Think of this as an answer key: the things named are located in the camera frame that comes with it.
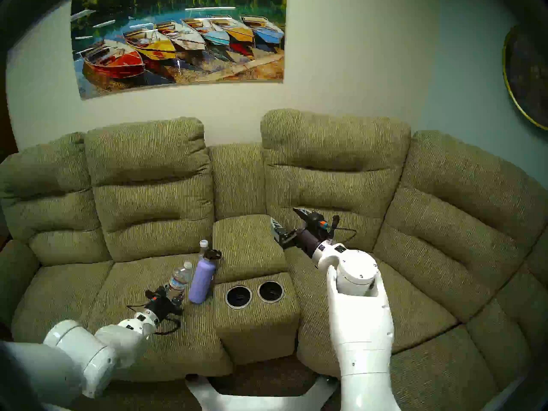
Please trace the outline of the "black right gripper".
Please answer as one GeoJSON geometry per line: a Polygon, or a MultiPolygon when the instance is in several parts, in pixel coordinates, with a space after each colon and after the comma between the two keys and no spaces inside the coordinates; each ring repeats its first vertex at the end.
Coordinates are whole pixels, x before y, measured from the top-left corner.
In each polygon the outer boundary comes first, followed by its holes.
{"type": "Polygon", "coordinates": [[[322,214],[313,213],[305,208],[293,207],[293,211],[304,222],[304,227],[287,231],[274,218],[270,220],[271,234],[283,250],[297,247],[306,254],[313,254],[321,243],[333,240],[340,215],[336,214],[332,221],[328,222],[322,214]]]}

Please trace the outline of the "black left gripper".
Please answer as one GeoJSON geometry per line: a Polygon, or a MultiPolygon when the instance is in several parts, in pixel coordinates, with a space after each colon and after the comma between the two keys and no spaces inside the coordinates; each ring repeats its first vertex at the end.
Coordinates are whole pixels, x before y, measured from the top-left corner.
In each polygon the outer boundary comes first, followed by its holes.
{"type": "Polygon", "coordinates": [[[165,289],[156,289],[155,291],[145,290],[145,297],[150,300],[150,311],[155,315],[155,323],[161,323],[170,314],[182,314],[182,302],[167,299],[165,289]]]}

